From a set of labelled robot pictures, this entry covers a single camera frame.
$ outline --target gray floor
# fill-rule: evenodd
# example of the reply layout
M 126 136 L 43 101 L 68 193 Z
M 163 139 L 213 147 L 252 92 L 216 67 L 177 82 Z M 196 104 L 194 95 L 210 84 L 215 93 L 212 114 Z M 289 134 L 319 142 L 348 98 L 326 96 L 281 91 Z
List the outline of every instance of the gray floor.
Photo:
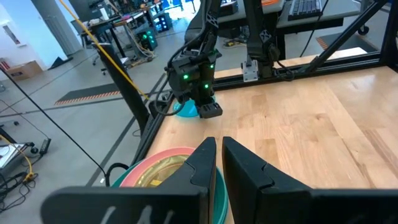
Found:
M 305 55 L 322 52 L 315 37 L 341 32 L 354 19 L 354 17 L 346 18 L 343 27 L 317 30 Z M 376 47 L 381 46 L 386 21 L 387 13 L 378 12 L 368 22 L 371 31 L 365 38 Z M 163 68 L 169 57 L 183 44 L 183 31 L 187 24 L 187 21 L 181 20 L 175 24 L 174 30 L 159 34 L 157 39 L 159 46 L 155 50 L 157 57 L 151 63 L 129 70 L 129 75 L 142 91 L 151 91 L 164 72 Z M 309 35 L 309 32 L 304 32 L 285 37 L 288 58 L 299 56 Z M 224 57 L 217 61 L 216 69 L 239 67 L 240 62 L 246 57 L 246 48 L 223 49 L 222 43 L 223 39 L 220 38 L 217 48 Z M 54 103 L 69 91 L 112 82 L 109 75 L 101 74 L 100 63 L 95 67 L 92 66 L 91 58 L 95 54 L 93 50 L 78 52 L 71 62 L 18 83 L 41 107 L 51 108 L 47 110 L 49 116 L 107 169 L 114 162 L 130 164 L 139 144 L 139 138 L 132 136 L 132 132 L 138 128 L 137 123 L 131 124 L 132 113 L 126 103 L 119 99 L 120 96 L 112 96 L 106 99 L 115 99 L 113 101 L 101 102 L 104 99 L 97 99 L 75 103 L 75 106 L 54 106 Z M 36 188 L 31 191 L 22 205 L 2 213 L 0 223 L 41 223 L 39 209 L 44 198 L 62 187 L 86 185 L 95 173 L 96 166 L 42 113 L 32 112 L 37 108 L 12 83 L 4 83 L 7 90 L 0 93 L 0 100 L 12 105 L 12 108 L 18 112 L 27 112 L 24 117 L 47 133 L 52 138 L 52 143 L 49 153 L 34 166 L 34 171 L 39 173 Z M 20 116 L 13 116 L 13 110 L 2 102 L 0 102 L 0 111 L 0 122 L 8 120 L 20 122 L 19 126 L 10 124 L 5 127 L 5 130 L 17 141 L 33 141 L 38 145 L 41 144 L 44 136 Z M 103 162 L 106 157 L 109 157 L 109 160 Z M 120 173 L 121 170 L 115 171 L 111 180 L 114 181 Z M 94 176 L 93 185 L 104 185 L 101 183 L 102 178 L 102 174 Z M 18 196 L 15 190 L 9 194 L 6 201 L 13 201 Z

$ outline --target computer keyboard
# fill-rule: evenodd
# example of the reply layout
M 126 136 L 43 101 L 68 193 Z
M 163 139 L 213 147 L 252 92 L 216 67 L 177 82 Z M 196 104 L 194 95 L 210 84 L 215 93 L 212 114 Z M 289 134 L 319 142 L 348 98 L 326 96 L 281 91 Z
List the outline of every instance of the computer keyboard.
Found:
M 321 0 L 292 0 L 288 21 L 304 19 L 322 14 Z

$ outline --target floor mat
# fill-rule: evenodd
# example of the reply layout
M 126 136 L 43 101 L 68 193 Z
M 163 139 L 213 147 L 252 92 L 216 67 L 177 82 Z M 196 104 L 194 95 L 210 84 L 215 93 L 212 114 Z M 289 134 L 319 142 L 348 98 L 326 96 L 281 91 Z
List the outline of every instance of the floor mat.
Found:
M 323 37 L 317 37 L 317 41 L 321 47 L 326 50 L 328 46 L 337 39 L 338 36 L 340 36 L 340 34 L 325 35 Z M 361 47 L 367 53 L 379 51 L 368 41 L 356 34 L 352 35 L 338 50 L 352 49 L 355 47 Z
M 92 100 L 118 94 L 120 94 L 120 91 L 116 84 L 110 83 L 106 85 L 85 88 L 82 90 L 70 91 L 57 102 L 55 102 L 55 105 L 64 105 L 67 103 L 75 103 L 83 100 Z

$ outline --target cardboard box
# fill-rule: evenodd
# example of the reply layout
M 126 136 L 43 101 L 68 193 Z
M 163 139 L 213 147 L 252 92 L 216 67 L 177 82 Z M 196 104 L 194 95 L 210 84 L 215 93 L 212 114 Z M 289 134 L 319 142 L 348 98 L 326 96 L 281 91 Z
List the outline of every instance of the cardboard box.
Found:
M 13 80 L 17 81 L 33 77 L 37 74 L 42 73 L 43 70 L 40 68 L 36 61 L 33 61 L 25 63 L 23 65 L 11 67 L 6 72 L 8 73 L 8 75 L 11 76 Z

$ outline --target wooden tabletop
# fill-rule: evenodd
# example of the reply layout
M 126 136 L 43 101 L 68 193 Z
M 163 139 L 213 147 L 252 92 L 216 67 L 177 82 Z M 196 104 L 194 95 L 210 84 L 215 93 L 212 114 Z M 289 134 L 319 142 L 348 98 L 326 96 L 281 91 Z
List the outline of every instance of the wooden tabletop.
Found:
M 363 54 L 361 49 L 334 54 Z M 286 60 L 286 65 L 312 57 Z M 240 69 L 217 77 L 236 75 Z M 398 75 L 388 67 L 216 91 L 223 115 L 166 117 L 148 156 L 231 136 L 313 188 L 398 187 Z M 229 213 L 227 223 L 233 219 Z

